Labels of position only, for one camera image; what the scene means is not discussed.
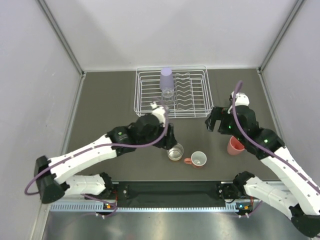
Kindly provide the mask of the pink plastic cup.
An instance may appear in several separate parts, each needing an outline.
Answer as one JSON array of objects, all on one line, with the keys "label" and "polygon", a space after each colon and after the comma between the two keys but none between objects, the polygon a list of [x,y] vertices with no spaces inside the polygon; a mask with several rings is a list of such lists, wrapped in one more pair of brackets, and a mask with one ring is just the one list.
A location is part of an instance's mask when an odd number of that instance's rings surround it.
[{"label": "pink plastic cup", "polygon": [[227,145],[227,153],[231,156],[236,156],[242,153],[245,150],[245,147],[241,144],[241,142],[232,136],[229,139],[228,145]]}]

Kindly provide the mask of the clear plastic cup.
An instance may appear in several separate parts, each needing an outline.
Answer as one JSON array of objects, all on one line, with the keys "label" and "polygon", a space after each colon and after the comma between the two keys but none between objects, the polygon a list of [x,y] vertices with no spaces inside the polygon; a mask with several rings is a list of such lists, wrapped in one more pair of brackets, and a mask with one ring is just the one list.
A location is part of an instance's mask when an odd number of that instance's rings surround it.
[{"label": "clear plastic cup", "polygon": [[175,104],[175,91],[173,88],[164,88],[161,90],[160,102],[166,106],[173,106]]}]

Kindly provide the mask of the pink handled mug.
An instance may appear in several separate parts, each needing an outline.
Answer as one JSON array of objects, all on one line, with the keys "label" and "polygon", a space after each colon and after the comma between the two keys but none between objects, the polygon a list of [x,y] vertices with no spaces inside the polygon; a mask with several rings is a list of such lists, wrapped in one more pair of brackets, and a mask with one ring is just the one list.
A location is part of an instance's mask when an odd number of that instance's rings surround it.
[{"label": "pink handled mug", "polygon": [[192,165],[194,168],[201,168],[207,163],[207,156],[202,151],[195,151],[191,154],[191,157],[185,158],[183,162]]}]

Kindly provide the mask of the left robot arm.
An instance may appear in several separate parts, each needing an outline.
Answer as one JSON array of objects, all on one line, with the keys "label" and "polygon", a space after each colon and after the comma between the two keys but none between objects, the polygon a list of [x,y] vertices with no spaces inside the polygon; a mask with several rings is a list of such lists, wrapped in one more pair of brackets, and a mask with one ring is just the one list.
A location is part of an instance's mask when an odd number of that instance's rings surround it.
[{"label": "left robot arm", "polygon": [[79,173],[102,161],[154,146],[169,150],[177,144],[174,126],[148,113],[127,126],[117,126],[88,145],[58,157],[41,156],[35,161],[34,177],[40,200],[50,204],[68,195],[103,199],[113,194],[109,175]]}]

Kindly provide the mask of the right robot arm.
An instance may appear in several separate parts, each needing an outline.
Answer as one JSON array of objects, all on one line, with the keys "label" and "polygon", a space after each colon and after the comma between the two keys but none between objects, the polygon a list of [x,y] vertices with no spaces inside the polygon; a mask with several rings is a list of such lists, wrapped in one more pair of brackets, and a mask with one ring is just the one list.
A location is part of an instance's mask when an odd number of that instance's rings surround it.
[{"label": "right robot arm", "polygon": [[248,106],[236,108],[236,116],[226,107],[214,107],[205,121],[213,131],[235,137],[287,187],[288,192],[271,186],[244,171],[233,179],[238,198],[257,198],[283,213],[295,228],[309,238],[320,236],[320,188],[294,160],[284,141],[271,129],[259,126],[255,112]]}]

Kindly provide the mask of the lavender plastic cup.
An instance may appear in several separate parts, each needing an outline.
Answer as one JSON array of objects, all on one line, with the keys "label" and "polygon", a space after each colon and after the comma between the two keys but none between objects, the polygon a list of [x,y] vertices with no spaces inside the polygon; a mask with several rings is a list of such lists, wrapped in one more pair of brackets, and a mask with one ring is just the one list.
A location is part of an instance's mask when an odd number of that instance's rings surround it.
[{"label": "lavender plastic cup", "polygon": [[174,78],[172,69],[169,67],[164,67],[160,71],[160,80],[159,80],[160,89],[173,89],[174,88]]}]

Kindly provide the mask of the steel insulated tumbler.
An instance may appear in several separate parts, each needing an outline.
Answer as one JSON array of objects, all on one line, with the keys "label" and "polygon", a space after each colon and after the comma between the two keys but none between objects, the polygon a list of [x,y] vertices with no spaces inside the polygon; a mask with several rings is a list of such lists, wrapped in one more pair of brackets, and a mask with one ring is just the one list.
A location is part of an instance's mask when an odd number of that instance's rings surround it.
[{"label": "steel insulated tumbler", "polygon": [[167,156],[171,161],[179,161],[184,154],[184,148],[177,143],[175,146],[167,150]]}]

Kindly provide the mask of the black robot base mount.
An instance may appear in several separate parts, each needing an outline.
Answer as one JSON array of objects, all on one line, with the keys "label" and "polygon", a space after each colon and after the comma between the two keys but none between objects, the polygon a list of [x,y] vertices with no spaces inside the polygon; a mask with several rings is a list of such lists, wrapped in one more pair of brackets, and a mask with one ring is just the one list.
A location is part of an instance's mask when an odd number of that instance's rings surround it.
[{"label": "black robot base mount", "polygon": [[235,203],[237,217],[249,217],[259,200],[240,193],[227,181],[120,181],[114,184],[109,200],[124,208],[222,207]]}]

